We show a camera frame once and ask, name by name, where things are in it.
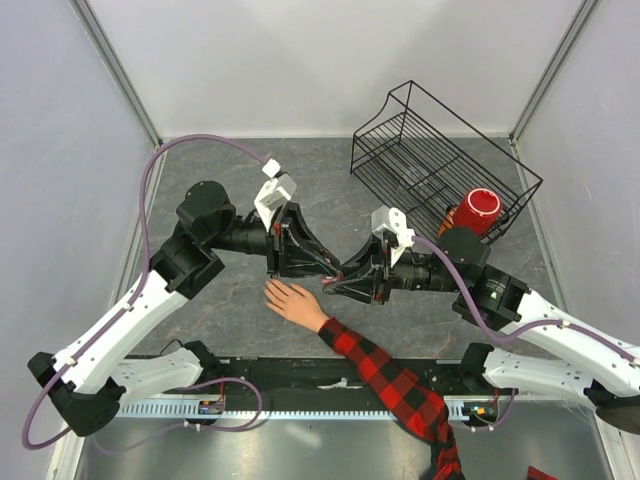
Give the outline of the red plaid sleeve forearm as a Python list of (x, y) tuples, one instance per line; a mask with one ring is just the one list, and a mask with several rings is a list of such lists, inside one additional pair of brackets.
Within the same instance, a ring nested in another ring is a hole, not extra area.
[(345, 357), (382, 404), (431, 449), (432, 479), (463, 479), (459, 450), (443, 398), (385, 350), (335, 318), (322, 325), (319, 337)]

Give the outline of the glitter red nail polish bottle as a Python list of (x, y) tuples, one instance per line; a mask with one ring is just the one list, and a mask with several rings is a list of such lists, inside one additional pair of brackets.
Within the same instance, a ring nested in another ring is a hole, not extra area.
[(321, 279), (321, 284), (323, 289), (331, 289), (336, 284), (340, 283), (344, 279), (344, 274), (342, 272), (338, 272), (333, 276), (324, 276)]

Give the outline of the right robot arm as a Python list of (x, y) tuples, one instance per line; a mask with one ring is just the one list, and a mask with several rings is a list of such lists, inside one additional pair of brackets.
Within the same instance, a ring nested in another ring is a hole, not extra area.
[(468, 228), (449, 229), (436, 242), (416, 237), (401, 255), (397, 248), (391, 233), (372, 235), (340, 273), (324, 279), (324, 293), (382, 305), (394, 290), (454, 292), (453, 311), (489, 339), (465, 351), (457, 371), (465, 391), (513, 388), (565, 397), (638, 434), (638, 346), (489, 265), (489, 246)]

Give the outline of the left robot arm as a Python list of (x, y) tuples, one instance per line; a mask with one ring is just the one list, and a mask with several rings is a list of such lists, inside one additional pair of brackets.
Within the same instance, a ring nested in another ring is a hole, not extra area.
[(193, 185), (176, 209), (173, 234), (129, 292), (71, 345), (29, 360), (30, 372), (71, 431), (90, 436), (122, 407), (159, 393), (216, 388), (220, 360), (200, 341), (150, 359), (130, 353), (222, 272), (218, 251), (262, 255), (270, 275), (338, 275), (339, 260), (311, 233), (299, 205), (291, 201), (294, 188), (288, 176), (267, 182), (260, 192), (266, 205), (242, 218), (220, 183)]

